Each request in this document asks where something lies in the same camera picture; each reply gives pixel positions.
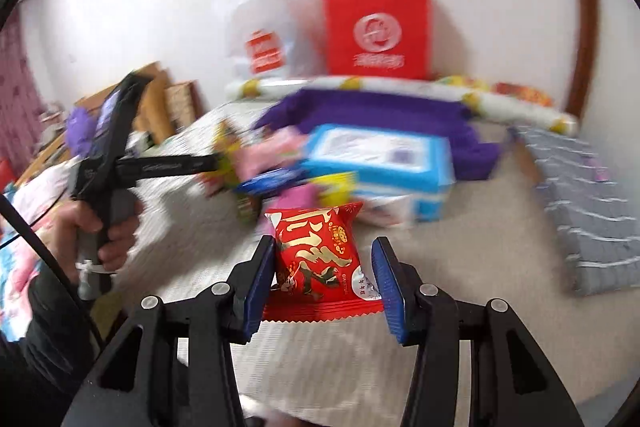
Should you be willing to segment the person's left hand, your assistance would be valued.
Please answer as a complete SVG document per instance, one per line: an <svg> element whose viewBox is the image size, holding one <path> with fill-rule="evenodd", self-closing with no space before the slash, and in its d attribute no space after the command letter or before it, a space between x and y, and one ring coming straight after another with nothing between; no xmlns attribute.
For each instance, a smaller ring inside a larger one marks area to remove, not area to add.
<svg viewBox="0 0 640 427"><path fill-rule="evenodd" d="M136 243L134 234L139 228L143 209L142 202L134 197L134 215L108 229L108 241L98 251L105 270L117 271L127 261L128 253ZM79 282L76 269L78 233L96 234L102 228L101 220L86 202L68 200L55 213L49 249L70 283L77 285Z"/></svg>

